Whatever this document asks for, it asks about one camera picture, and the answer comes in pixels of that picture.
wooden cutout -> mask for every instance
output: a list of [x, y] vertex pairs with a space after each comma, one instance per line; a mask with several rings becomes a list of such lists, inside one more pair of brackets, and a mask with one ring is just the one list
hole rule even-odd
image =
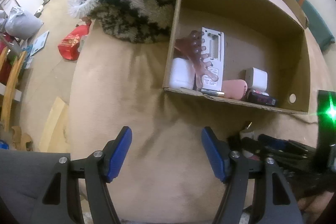
[[21, 127], [13, 126], [13, 146], [15, 149], [20, 151], [32, 151], [32, 138], [27, 134], [21, 134]]
[[68, 124], [68, 105], [60, 97], [56, 97], [50, 110], [39, 143], [40, 152], [69, 152], [66, 138]]

cardboard box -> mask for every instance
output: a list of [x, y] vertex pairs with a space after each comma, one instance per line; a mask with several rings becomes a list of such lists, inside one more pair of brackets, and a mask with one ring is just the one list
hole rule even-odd
[[[250, 67], [264, 70], [268, 73], [266, 92], [278, 99], [278, 107], [169, 88], [175, 40], [204, 26], [225, 33], [223, 80], [244, 79], [245, 70]], [[305, 27], [283, 0], [176, 0], [163, 88], [224, 103], [306, 114], [310, 61]], [[292, 94], [296, 96], [293, 103], [289, 102]]]

metal screw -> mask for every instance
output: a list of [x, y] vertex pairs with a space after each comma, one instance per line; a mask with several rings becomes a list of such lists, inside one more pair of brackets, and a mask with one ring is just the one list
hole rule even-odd
[[60, 163], [60, 164], [64, 164], [64, 163], [66, 163], [67, 162], [67, 157], [62, 157], [62, 158], [60, 158], [59, 160], [58, 160], [58, 162]]
[[101, 155], [103, 155], [103, 151], [101, 151], [101, 150], [98, 150], [95, 153], [93, 153], [93, 156], [95, 158], [99, 158], [99, 157], [101, 157]]
[[234, 158], [239, 158], [240, 157], [240, 153], [238, 151], [231, 151], [231, 156]]
[[266, 158], [266, 162], [268, 164], [274, 164], [274, 159], [272, 159], [272, 158]]

red bag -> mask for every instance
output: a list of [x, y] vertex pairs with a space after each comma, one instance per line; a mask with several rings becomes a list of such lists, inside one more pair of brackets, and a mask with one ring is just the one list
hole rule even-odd
[[86, 22], [86, 25], [76, 27], [71, 33], [62, 39], [58, 44], [58, 50], [61, 56], [67, 60], [77, 60], [79, 57], [78, 47], [83, 35], [89, 33], [91, 21]]

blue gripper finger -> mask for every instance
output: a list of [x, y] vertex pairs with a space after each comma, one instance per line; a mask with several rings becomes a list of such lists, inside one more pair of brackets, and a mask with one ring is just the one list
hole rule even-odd
[[201, 139], [215, 177], [224, 182], [229, 175], [230, 168], [228, 145], [226, 142], [218, 140], [210, 127], [205, 127], [202, 130]]
[[105, 153], [105, 178], [108, 183], [115, 179], [124, 163], [126, 154], [132, 142], [132, 130], [123, 127], [114, 141], [110, 141], [103, 152]]

